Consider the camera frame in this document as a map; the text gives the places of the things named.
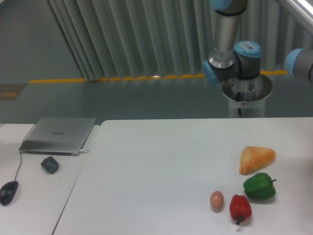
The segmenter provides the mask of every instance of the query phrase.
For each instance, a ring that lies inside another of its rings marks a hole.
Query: pepper stem
[[[241,217],[241,216],[239,216],[238,218],[237,218],[237,222],[236,222],[236,224],[237,225],[239,225],[240,223],[241,223],[241,221],[243,220],[243,218]]]

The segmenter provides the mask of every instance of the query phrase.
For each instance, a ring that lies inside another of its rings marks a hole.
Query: blue joint cap
[[[217,78],[216,74],[213,72],[213,70],[212,70],[211,66],[209,65],[208,61],[205,60],[202,65],[203,65],[204,75],[207,77],[207,79],[212,84],[218,84],[220,81]]]
[[[298,55],[300,54],[301,51],[303,51],[304,49],[295,49],[292,50],[286,57],[285,59],[285,70],[287,70],[287,72],[291,75],[294,76],[294,63],[298,57]]]
[[[210,0],[211,6],[214,8],[216,11],[223,11],[227,9],[233,0]]]
[[[262,56],[260,45],[252,41],[242,41],[236,43],[234,51],[249,58],[260,58]]]

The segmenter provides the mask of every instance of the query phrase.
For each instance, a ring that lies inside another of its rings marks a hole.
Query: computer mouse
[[[3,206],[7,206],[12,202],[18,186],[19,182],[11,181],[0,188],[0,203]]]

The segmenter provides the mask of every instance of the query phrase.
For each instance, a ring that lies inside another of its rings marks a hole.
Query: cable
[[[35,127],[35,125],[36,125],[36,124],[34,124],[34,125],[33,125],[33,127],[30,129],[30,131],[29,131],[29,132],[27,133],[27,135],[24,137],[24,139],[23,139],[22,143],[24,143],[24,140],[25,140],[25,139],[26,139],[26,137],[29,135],[29,133],[32,131],[32,129]],[[21,157],[21,162],[20,162],[20,165],[19,165],[18,170],[16,171],[14,181],[16,181],[16,177],[17,177],[18,172],[19,172],[19,169],[20,169],[20,167],[21,167],[21,165],[22,165],[22,154],[21,154],[21,152],[20,152],[20,157]]]

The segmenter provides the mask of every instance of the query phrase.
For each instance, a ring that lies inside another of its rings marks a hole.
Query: green bell pepper
[[[257,173],[244,182],[245,193],[251,199],[268,199],[276,193],[274,181],[266,173]]]

